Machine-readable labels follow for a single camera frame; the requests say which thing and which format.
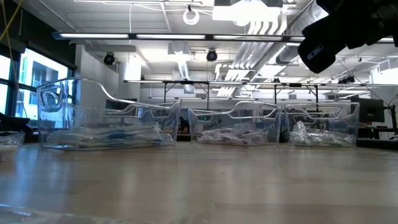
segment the yellow cable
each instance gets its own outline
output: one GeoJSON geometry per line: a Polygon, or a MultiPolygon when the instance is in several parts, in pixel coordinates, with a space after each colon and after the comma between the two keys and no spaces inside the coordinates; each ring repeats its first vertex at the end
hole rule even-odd
{"type": "MultiPolygon", "coordinates": [[[[2,2],[2,14],[3,14],[3,18],[4,18],[4,25],[7,25],[6,7],[4,6],[4,0],[1,0],[1,2],[2,2]]],[[[27,113],[26,113],[26,110],[25,110],[24,101],[22,100],[21,90],[19,89],[19,85],[18,85],[19,80],[17,79],[17,78],[18,78],[18,77],[17,77],[17,70],[16,70],[15,65],[14,65],[14,60],[13,60],[14,57],[12,56],[10,36],[9,36],[9,34],[8,34],[7,28],[6,28],[6,30],[4,31],[4,33],[6,34],[6,37],[7,37],[8,49],[9,49],[10,58],[11,58],[11,69],[12,69],[12,74],[14,74],[15,88],[16,88],[16,90],[18,91],[19,100],[20,100],[21,103],[22,103],[22,109],[24,110],[25,116],[26,116],[26,118],[27,118],[27,113]]]]}
{"type": "Polygon", "coordinates": [[[19,8],[21,7],[23,1],[24,1],[24,0],[20,0],[20,1],[19,1],[18,6],[17,6],[17,9],[15,10],[15,12],[14,12],[14,14],[12,15],[12,17],[11,17],[10,21],[8,22],[8,24],[7,24],[7,22],[5,22],[6,28],[5,28],[5,30],[3,31],[3,33],[1,34],[1,36],[0,36],[0,42],[2,41],[2,38],[4,37],[4,35],[6,35],[6,32],[8,31],[8,28],[10,28],[12,22],[14,21],[15,16],[17,15],[18,10],[19,10],[19,8]]]}

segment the wooden table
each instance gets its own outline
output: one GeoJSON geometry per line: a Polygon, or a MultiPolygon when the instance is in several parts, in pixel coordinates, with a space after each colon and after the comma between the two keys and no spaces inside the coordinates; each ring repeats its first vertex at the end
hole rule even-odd
{"type": "Polygon", "coordinates": [[[63,152],[0,164],[0,203],[179,223],[398,223],[398,154],[374,149],[175,147],[63,152]]]}

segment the transparent storage container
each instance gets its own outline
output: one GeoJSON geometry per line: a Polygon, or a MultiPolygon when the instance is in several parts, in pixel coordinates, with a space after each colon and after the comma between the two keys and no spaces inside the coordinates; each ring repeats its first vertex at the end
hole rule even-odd
{"type": "Polygon", "coordinates": [[[279,143],[282,107],[240,101],[230,111],[188,110],[192,142],[264,146],[279,143]]]}
{"type": "Polygon", "coordinates": [[[291,145],[356,146],[359,103],[295,104],[284,109],[291,145]]]}
{"type": "Polygon", "coordinates": [[[71,151],[171,146],[181,100],[148,105],[115,99],[89,78],[37,87],[40,146],[71,151]]]}

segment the computer monitor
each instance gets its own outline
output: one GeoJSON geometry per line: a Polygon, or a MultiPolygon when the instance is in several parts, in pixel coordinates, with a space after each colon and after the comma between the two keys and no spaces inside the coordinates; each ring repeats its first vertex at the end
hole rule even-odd
{"type": "Polygon", "coordinates": [[[382,100],[351,98],[351,102],[360,103],[360,122],[384,122],[384,105],[382,100]]]}

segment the plastic packaging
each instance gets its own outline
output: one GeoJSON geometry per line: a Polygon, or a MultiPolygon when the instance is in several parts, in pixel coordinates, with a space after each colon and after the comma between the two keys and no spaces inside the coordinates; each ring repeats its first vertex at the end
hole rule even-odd
{"type": "Polygon", "coordinates": [[[0,162],[13,160],[15,153],[24,143],[25,133],[11,134],[8,136],[0,136],[0,162]]]}
{"type": "Polygon", "coordinates": [[[286,105],[285,114],[291,145],[356,146],[358,103],[286,105]]]}
{"type": "Polygon", "coordinates": [[[96,80],[66,78],[37,88],[40,146],[91,151],[174,145],[181,100],[148,105],[113,98],[96,80]]]}
{"type": "Polygon", "coordinates": [[[279,143],[282,108],[259,101],[240,101],[231,111],[188,110],[191,141],[239,146],[279,143]]]}

